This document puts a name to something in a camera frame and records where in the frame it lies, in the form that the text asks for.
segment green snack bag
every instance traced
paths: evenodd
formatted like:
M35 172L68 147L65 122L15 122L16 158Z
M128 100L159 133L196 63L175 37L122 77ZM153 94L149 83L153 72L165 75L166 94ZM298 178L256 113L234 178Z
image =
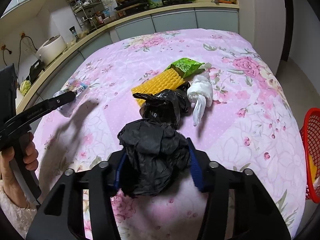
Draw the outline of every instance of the green snack bag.
M184 57L171 63L170 66L166 68L166 70L169 68L173 68L178 72L179 76L181 76L182 78L186 78L192 75L203 64L204 63L200 63L190 58Z

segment red mesh basket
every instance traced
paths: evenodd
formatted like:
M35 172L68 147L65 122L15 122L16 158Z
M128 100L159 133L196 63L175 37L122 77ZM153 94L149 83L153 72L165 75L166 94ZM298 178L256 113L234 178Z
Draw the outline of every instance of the red mesh basket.
M314 165L317 167L316 179L320 175L320 109L311 108L304 118L303 127L300 130L303 147L306 154L307 164L307 191L306 199L312 199L315 203L320 202L320 185L314 188L312 183L309 155L312 156Z

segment rice cooker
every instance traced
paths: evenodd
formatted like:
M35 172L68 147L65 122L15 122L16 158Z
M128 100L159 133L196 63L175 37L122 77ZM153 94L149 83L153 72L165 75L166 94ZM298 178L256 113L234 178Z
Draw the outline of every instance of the rice cooker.
M47 40L37 51L36 55L46 66L55 60L65 49L67 45L61 35L54 36Z

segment crumpled black bag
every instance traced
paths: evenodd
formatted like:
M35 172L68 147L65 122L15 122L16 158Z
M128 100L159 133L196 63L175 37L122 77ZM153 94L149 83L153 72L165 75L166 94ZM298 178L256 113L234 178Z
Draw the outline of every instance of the crumpled black bag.
M170 185L178 171L188 168L190 155L186 138L170 125L141 119L125 125L118 133L136 176L135 185L122 183L126 195L155 196Z
M146 100L140 109L142 118L149 118L158 123L166 123L177 129L180 114L188 113L191 104L188 100L187 90L189 82L185 82L175 90L165 89L155 95L135 93L134 98Z

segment pink floral bedsheet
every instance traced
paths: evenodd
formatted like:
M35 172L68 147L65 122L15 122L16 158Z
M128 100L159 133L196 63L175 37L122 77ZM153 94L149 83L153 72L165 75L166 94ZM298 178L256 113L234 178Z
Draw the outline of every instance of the pink floral bedsheet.
M67 168L87 170L120 150L118 132L140 119L130 89L182 57L212 64L214 103L197 127L192 115L184 117L179 132L226 168L253 169L294 236L306 190L297 122L268 66L249 42L231 32L155 33L117 42L88 57L72 77L88 84L90 92L71 118L54 111L36 130L44 195ZM85 231L92 237L88 192L84 195ZM186 171L159 196L131 199L120 191L111 203L122 239L194 240L206 199Z

